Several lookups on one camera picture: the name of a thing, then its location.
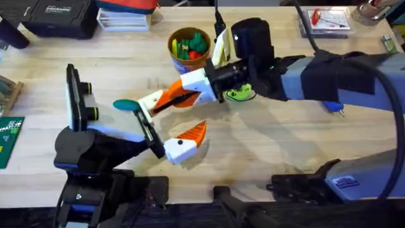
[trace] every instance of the black case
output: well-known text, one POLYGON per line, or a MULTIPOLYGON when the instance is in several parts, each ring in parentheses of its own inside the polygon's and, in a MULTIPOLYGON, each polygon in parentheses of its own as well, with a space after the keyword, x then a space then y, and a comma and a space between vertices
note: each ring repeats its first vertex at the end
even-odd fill
POLYGON ((31 0, 22 23, 40 37, 90 39, 97 13, 94 0, 31 0))

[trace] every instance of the red toy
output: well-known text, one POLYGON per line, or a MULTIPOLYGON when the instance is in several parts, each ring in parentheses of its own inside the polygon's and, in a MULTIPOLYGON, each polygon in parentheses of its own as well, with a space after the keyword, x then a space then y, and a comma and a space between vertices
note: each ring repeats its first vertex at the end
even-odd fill
POLYGON ((201 57, 201 54, 199 54, 197 51, 189 51, 189 57, 190 60, 196 60, 201 57))

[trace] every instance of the orange cup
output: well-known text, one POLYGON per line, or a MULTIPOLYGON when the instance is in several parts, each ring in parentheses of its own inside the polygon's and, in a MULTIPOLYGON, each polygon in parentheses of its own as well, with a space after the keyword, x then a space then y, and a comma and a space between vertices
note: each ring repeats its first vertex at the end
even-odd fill
POLYGON ((181 28, 169 37, 169 40, 167 42, 167 47, 169 49, 169 53, 171 56, 171 59, 173 60, 174 66, 176 70, 180 74, 188 73, 193 70, 200 69, 205 66, 205 60, 209 57, 209 49, 211 47, 211 39, 209 38, 208 34, 202 31, 201 29, 198 28, 193 28, 193 27, 187 27, 187 28, 181 28), (202 37, 204 40, 207 42, 207 51, 197 58, 196 60, 182 60, 180 58, 177 58, 176 56, 173 55, 173 52, 171 50, 171 43, 173 42, 174 39, 176 39, 178 42, 184 40, 184 39, 193 39, 194 34, 196 32, 201 33, 202 37))

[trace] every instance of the wooden tabletop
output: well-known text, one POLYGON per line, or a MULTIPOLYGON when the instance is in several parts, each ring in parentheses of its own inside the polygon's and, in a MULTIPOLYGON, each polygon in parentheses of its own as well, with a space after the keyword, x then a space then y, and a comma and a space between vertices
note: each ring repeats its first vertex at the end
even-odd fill
MULTIPOLYGON (((227 26, 253 16, 267 20, 277 56, 313 54, 309 42, 300 38, 294 8, 220 10, 227 26)), ((55 138, 67 125, 68 63, 75 65, 83 81, 92 82, 99 103, 139 99, 167 89, 178 79, 167 50, 169 35, 191 26, 203 29, 213 39, 214 22, 213 8, 161 8, 153 14, 150 32, 98 29, 93 39, 76 41, 40 39, 24 30, 32 41, 30 47, 21 51, 10 48, 0 62, 1 75, 25 83, 11 114, 26 117, 8 167, 0 170, 0 207, 56 204, 66 180, 65 172, 53 166, 53 159, 55 138)), ((356 34, 349 39, 316 42, 333 53, 384 53, 379 39, 385 34, 394 37, 385 20, 375 27, 356 23, 356 34)), ((328 114, 315 101, 281 102, 262 97, 245 103, 170 108, 155 117, 162 140, 201 120, 208 121, 198 154, 181 165, 172 165, 146 151, 120 168, 133 169, 138 175, 168 176, 169 203, 210 202, 214 185, 231 186, 234 195, 243 200, 271 200, 265 184, 273 174, 314 172, 334 158, 359 158, 395 146, 390 112, 347 105, 345 114, 328 114)))

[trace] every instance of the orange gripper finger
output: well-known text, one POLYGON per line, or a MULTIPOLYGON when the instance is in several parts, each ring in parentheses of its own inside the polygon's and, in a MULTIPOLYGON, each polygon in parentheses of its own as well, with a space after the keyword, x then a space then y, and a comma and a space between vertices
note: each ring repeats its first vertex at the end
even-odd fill
MULTIPOLYGON (((159 108, 160 106, 166 104, 167 102, 171 101, 172 99, 174 99, 178 96, 188 94, 190 92, 194 92, 194 91, 183 89, 182 80, 178 79, 176 82, 174 82, 169 87, 169 90, 163 92, 162 96, 159 98, 159 101, 154 106, 154 109, 159 108)), ((197 94, 191 96, 189 99, 186 99, 185 101, 183 101, 179 104, 175 104, 174 107, 184 108, 184 107, 192 106, 199 95, 200 95, 200 93, 197 93, 197 94)))
POLYGON ((178 135, 177 139, 190 139, 194 140, 197 143, 197 148, 200 147, 201 143, 204 140, 205 132, 207 129, 207 121, 203 121, 197 124, 195 127, 190 130, 178 135))

